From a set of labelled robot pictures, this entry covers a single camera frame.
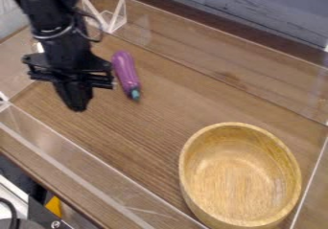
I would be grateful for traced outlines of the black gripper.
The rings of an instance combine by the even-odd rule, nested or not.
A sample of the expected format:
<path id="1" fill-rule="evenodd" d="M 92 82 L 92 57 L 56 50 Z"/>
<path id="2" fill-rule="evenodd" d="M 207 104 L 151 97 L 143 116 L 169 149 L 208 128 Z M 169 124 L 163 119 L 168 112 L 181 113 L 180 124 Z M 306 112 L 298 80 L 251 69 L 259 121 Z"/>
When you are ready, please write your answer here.
<path id="1" fill-rule="evenodd" d="M 68 108 L 85 111 L 93 89 L 114 87 L 112 63 L 93 53 L 92 40 L 82 32 L 33 32 L 33 37 L 45 50 L 22 57 L 31 79 L 50 81 Z"/>

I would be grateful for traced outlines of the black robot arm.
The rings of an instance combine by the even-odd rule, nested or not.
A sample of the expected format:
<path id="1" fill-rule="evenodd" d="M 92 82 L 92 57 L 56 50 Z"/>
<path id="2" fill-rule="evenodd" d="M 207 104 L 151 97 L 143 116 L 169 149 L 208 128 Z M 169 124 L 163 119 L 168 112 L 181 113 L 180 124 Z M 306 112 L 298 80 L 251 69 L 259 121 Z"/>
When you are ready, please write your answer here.
<path id="1" fill-rule="evenodd" d="M 77 6 L 78 1 L 15 0 L 15 3 L 45 49 L 22 57 L 29 76 L 52 82 L 68 108 L 82 112 L 94 98 L 94 90 L 114 87 L 114 77 L 112 63 L 92 50 L 92 44 L 102 40 L 89 35 L 85 19 L 96 16 Z"/>

